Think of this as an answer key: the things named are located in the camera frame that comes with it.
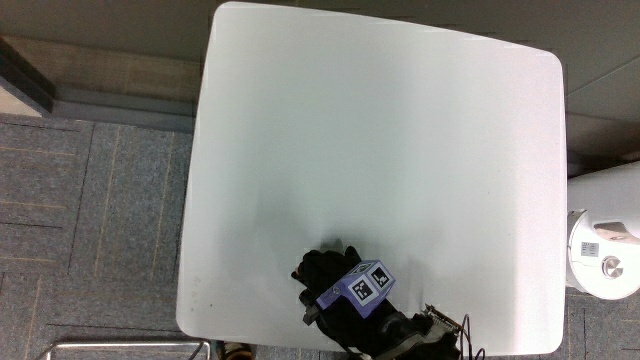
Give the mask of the person's right hand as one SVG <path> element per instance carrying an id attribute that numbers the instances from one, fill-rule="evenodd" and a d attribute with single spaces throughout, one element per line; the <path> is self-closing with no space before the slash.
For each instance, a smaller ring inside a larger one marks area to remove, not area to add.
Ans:
<path id="1" fill-rule="evenodd" d="M 348 246 L 344 253 L 331 250 L 307 252 L 291 274 L 306 287 L 300 294 L 302 303 L 314 305 L 317 298 L 360 262 L 361 258 L 353 246 Z M 315 323 L 331 340 L 375 357 L 393 345 L 393 340 L 381 332 L 381 327 L 384 320 L 396 312 L 396 308 L 384 300 L 363 318 L 349 299 L 340 296 L 329 307 L 320 310 Z"/>

